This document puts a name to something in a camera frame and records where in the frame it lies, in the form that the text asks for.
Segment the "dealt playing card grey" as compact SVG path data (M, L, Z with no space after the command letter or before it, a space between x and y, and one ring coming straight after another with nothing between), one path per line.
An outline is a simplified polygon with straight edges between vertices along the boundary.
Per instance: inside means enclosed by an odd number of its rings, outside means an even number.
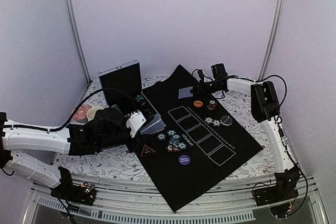
M186 87L179 89L178 99L193 97L192 89L193 87Z

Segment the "orange big blind button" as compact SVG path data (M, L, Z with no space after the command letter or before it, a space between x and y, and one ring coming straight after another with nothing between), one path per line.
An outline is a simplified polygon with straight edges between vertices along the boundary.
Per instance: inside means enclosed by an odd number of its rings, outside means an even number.
M203 106L203 102L200 101L200 100L195 100L193 104L194 104L194 106L197 107L197 108L200 108L200 107Z

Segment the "blue ten chip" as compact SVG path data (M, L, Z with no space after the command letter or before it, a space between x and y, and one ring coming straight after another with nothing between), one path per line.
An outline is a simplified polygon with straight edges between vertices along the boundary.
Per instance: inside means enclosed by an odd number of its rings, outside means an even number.
M207 124L211 124L211 123L213 122L213 119L210 118L210 117L207 117L207 118L205 119L205 122L206 122Z
M220 124L221 124L221 123L220 123L219 120L214 120L214 121L213 121L213 125L214 125L214 126L220 126Z

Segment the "green poker chip stack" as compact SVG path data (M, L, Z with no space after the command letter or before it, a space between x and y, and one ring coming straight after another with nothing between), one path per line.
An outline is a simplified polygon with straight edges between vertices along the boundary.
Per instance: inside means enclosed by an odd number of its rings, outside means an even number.
M137 95L135 97L135 100L139 104L139 106L141 106L141 107L145 106L145 99L142 95Z

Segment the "black round dealer button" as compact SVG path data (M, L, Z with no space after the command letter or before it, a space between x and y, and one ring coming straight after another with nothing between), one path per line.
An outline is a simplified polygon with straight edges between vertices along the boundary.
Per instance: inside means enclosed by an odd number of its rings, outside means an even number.
M223 115L220 119L220 122L224 126L230 126L233 123L233 119L228 115Z

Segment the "blue playing card deck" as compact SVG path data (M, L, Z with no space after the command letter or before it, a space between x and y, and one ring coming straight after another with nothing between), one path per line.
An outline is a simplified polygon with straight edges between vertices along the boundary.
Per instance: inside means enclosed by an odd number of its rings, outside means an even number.
M140 128L140 133L145 134L145 135L155 134L163 130L165 127L166 127L166 124L161 119L161 116L159 114L156 114L149 123L147 123L146 125Z

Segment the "green twenty chip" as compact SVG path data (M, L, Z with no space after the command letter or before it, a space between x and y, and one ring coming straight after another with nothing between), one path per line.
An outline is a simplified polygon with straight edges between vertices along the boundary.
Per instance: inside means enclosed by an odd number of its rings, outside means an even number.
M165 139L165 134L160 133L160 134L157 135L157 138L158 138L159 140L164 140L164 139Z

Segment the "chip pile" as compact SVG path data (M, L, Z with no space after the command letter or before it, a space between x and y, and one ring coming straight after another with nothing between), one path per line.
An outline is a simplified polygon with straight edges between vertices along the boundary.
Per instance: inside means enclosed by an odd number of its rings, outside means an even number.
M168 152L179 152L187 148L186 143L181 141L181 136L177 134L175 130L168 130L167 135L169 138L169 142L166 147Z

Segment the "purple small blind button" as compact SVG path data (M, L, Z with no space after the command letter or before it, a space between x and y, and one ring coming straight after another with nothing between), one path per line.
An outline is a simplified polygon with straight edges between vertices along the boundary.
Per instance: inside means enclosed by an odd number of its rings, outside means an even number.
M178 159L178 162L181 164L181 165L188 165L190 164L191 162L191 158L188 156L188 155L181 155Z

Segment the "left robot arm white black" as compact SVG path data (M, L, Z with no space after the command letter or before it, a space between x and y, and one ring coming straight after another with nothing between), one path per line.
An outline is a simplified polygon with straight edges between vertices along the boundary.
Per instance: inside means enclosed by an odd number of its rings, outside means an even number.
M67 200L78 195L78 188L72 184L70 172L59 167L52 168L40 160L24 153L24 150L50 151L69 156L85 156L100 153L102 150L120 144L129 144L146 122L138 110L135 99L124 91L113 88L124 96L128 106L134 108L129 115L123 115L115 108L98 110L86 124L70 124L43 127L23 125L7 119L1 113L1 168L12 169L28 178L54 189Z

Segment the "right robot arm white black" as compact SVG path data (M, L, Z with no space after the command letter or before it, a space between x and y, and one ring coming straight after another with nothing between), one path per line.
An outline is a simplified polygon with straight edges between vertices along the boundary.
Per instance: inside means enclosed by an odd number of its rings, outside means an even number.
M212 66L213 77L208 77L201 69L195 69L196 78L192 94L206 95L217 91L235 91L250 96L251 114L267 135L275 159L276 185L271 190L271 196L276 201L284 200L291 191L296 189L300 178L300 169L289 154L288 139L283 131L280 107L274 84L267 79L250 80L237 75L229 75L222 63Z

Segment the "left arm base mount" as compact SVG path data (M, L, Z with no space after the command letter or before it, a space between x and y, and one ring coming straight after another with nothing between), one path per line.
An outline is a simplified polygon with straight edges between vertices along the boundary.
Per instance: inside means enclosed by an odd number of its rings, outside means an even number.
M97 194L95 185L89 182L74 185L68 169L58 167L58 170L61 175L60 184L55 188L51 188L51 196L67 202L93 206Z

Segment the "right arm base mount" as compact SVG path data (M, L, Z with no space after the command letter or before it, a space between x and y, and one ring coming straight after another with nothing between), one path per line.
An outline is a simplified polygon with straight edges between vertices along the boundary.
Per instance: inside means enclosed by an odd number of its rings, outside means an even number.
M292 212L299 195L297 182L294 179L288 179L285 182L277 181L274 186L259 182L253 186L251 193L257 206L287 201L285 205L271 207L271 213L278 217L286 216Z

